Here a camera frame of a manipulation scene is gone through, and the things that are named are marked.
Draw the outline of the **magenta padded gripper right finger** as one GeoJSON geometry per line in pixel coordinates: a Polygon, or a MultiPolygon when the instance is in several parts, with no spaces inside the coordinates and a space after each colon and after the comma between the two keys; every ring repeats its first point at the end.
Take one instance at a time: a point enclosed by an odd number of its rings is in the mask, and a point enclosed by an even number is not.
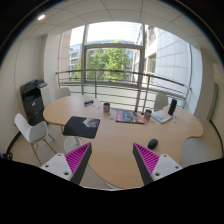
{"type": "Polygon", "coordinates": [[[137,143],[133,144],[133,154],[145,185],[182,169],[169,155],[159,155],[137,143]]]}

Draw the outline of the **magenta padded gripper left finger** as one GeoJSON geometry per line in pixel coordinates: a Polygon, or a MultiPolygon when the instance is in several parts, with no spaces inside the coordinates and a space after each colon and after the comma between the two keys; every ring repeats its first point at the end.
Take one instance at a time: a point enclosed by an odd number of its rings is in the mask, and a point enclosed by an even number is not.
{"type": "Polygon", "coordinates": [[[41,168],[79,185],[91,154],[92,145],[87,143],[66,154],[57,153],[48,162],[42,165],[41,168]]]}

